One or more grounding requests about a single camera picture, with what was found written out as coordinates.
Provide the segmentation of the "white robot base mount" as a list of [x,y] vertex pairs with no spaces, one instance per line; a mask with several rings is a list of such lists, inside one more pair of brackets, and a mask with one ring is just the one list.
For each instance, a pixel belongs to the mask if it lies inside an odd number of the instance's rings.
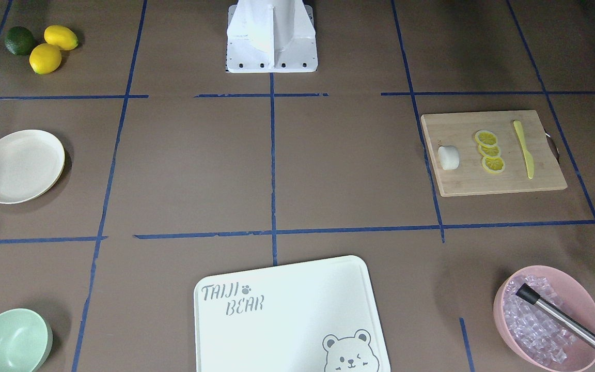
[[238,1],[228,9],[229,73],[310,73],[318,68],[312,6],[303,1]]

